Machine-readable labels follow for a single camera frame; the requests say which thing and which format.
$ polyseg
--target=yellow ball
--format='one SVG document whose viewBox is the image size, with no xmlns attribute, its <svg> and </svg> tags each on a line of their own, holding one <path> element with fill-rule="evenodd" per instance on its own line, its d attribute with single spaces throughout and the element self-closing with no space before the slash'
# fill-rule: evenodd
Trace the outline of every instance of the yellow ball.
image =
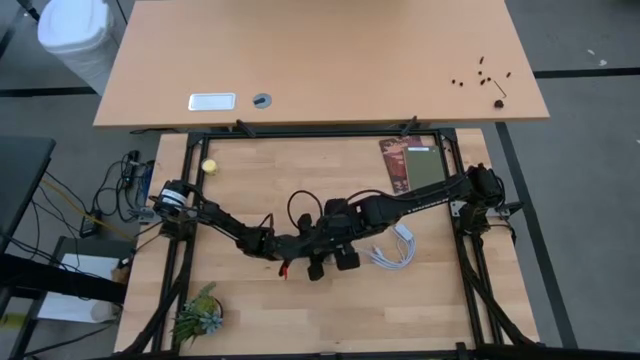
<svg viewBox="0 0 640 360">
<path fill-rule="evenodd" d="M 218 172 L 218 164 L 212 159 L 205 159 L 202 162 L 202 171 L 207 175 L 215 175 Z"/>
</svg>

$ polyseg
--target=white bin lid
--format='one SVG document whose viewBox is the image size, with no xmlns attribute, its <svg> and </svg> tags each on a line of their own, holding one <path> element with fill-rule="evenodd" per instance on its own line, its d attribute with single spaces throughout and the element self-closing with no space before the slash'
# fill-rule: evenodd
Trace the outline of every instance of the white bin lid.
<svg viewBox="0 0 640 360">
<path fill-rule="evenodd" d="M 51 53 L 93 48 L 107 36 L 110 16 L 102 0 L 51 0 L 38 22 L 38 41 Z"/>
</svg>

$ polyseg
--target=yellow cable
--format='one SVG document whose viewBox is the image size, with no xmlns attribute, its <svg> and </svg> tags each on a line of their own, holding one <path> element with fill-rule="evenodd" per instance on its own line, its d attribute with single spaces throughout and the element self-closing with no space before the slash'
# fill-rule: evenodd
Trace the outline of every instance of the yellow cable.
<svg viewBox="0 0 640 360">
<path fill-rule="evenodd" d="M 47 185 L 49 188 L 51 188 L 51 190 L 57 192 L 58 195 L 62 196 L 64 201 L 66 201 L 69 205 L 71 205 L 73 210 L 75 210 L 78 214 L 86 217 L 87 219 L 89 219 L 93 223 L 100 224 L 100 225 L 104 226 L 105 228 L 113 231 L 114 233 L 122 236 L 123 238 L 125 238 L 127 240 L 131 240 L 131 241 L 134 240 L 131 236 L 125 234 L 122 230 L 116 228 L 115 226 L 109 225 L 109 224 L 105 223 L 104 221 L 100 221 L 100 220 L 94 218 L 93 216 L 85 213 L 84 210 L 80 209 L 78 206 L 76 206 L 76 204 L 73 203 L 73 201 L 67 196 L 67 194 L 65 194 L 62 190 L 60 190 L 58 187 L 56 187 L 52 183 L 48 182 L 46 179 L 42 179 L 42 183 Z"/>
</svg>

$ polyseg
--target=gray floor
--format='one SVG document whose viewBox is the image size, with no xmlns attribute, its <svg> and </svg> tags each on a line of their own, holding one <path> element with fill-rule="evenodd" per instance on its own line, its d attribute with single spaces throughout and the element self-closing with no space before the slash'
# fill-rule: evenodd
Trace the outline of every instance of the gray floor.
<svg viewBox="0 0 640 360">
<path fill-rule="evenodd" d="M 41 10 L 45 1 L 36 1 Z M 115 1 L 119 36 L 124 22 Z M 131 0 L 121 0 L 128 15 Z M 640 2 L 634 0 L 507 0 L 518 34 L 534 70 L 640 66 Z M 0 34 L 17 11 L 0 4 Z M 83 86 L 81 80 L 45 53 L 35 38 L 35 23 L 24 18 L 0 60 L 0 89 Z M 583 348 L 640 351 L 640 77 L 541 80 L 552 120 L 509 125 L 537 209 L 579 345 Z M 95 95 L 0 98 L 0 133 L 50 136 L 56 147 L 50 171 L 89 199 L 107 164 L 130 149 L 153 158 L 157 134 L 91 127 Z M 513 184 L 492 124 L 483 124 L 494 168 Z M 41 202 L 41 194 L 36 195 Z M 80 219 L 60 205 L 72 223 Z M 41 214 L 41 248 L 51 251 L 66 229 Z M 34 217 L 27 211 L 16 237 L 34 243 Z M 514 218 L 517 252 L 542 340 L 559 337 L 526 225 Z M 135 226 L 127 231 L 135 233 Z M 19 311 L 26 305 L 12 302 Z M 95 326 L 43 322 L 30 348 L 72 338 Z M 92 339 L 42 356 L 43 359 L 108 355 L 115 328 Z M 0 357 L 11 337 L 0 331 Z"/>
</svg>

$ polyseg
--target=wooden table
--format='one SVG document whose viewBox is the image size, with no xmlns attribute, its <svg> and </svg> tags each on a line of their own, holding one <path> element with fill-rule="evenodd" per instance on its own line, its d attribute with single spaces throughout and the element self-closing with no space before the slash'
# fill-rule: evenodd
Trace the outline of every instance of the wooden table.
<svg viewBox="0 0 640 360">
<path fill-rule="evenodd" d="M 457 133 L 465 166 L 490 165 L 481 130 L 460 129 Z M 212 141 L 209 156 L 218 162 L 220 171 L 205 179 L 204 193 L 247 224 L 258 224 L 273 212 L 276 233 L 295 234 L 286 215 L 287 199 L 295 190 L 312 191 L 322 201 L 365 188 L 391 192 L 379 140 Z M 425 144 L 430 140 L 423 138 Z M 161 138 L 151 194 L 159 193 L 166 180 L 180 178 L 185 143 L 186 135 Z M 383 270 L 363 256 L 356 270 L 340 272 L 325 266 L 326 275 L 318 282 L 307 279 L 306 260 L 294 261 L 290 278 L 284 281 L 277 275 L 280 263 L 246 257 L 219 232 L 199 226 L 190 296 L 215 281 L 214 294 L 224 305 L 225 319 L 218 333 L 184 346 L 182 354 L 442 350 L 452 349 L 458 341 L 473 347 L 448 211 L 441 205 L 401 220 L 418 243 L 416 256 L 406 269 Z M 310 199 L 296 198 L 292 212 L 294 218 L 303 212 L 317 216 L 317 206 Z M 142 236 L 139 243 L 154 232 Z M 525 335 L 536 339 L 509 231 L 494 227 L 483 238 L 496 300 Z M 389 231 L 354 245 L 365 248 L 373 243 L 391 257 L 396 254 Z M 116 350 L 129 345 L 153 313 L 167 248 L 167 241 L 156 240 L 136 255 Z M 485 334 L 490 334 L 486 318 L 483 325 Z"/>
<path fill-rule="evenodd" d="M 189 111 L 193 93 L 234 93 L 235 108 Z M 272 97 L 266 109 L 253 104 L 260 93 Z M 494 108 L 498 99 L 503 109 Z M 549 117 L 504 0 L 138 1 L 94 125 L 388 123 L 414 115 Z"/>
</svg>

